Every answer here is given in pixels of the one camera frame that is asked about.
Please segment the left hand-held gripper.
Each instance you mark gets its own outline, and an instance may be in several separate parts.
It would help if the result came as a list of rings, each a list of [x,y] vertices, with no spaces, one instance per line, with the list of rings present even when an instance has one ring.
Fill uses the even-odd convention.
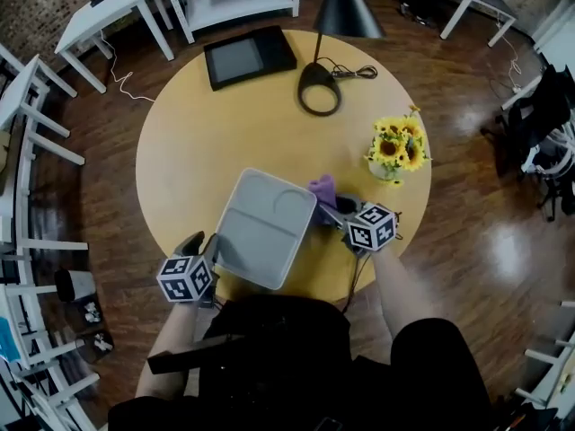
[[[156,280],[170,303],[196,303],[200,308],[216,306],[219,275],[214,267],[219,235],[213,233],[205,246],[204,233],[194,233],[180,243],[166,259]]]

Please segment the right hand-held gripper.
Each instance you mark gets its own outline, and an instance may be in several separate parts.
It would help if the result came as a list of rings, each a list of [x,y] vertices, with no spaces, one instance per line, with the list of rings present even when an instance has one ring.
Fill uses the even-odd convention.
[[[399,214],[353,195],[335,197],[334,204],[317,202],[318,222],[333,225],[342,242],[358,258],[383,249],[397,237]]]

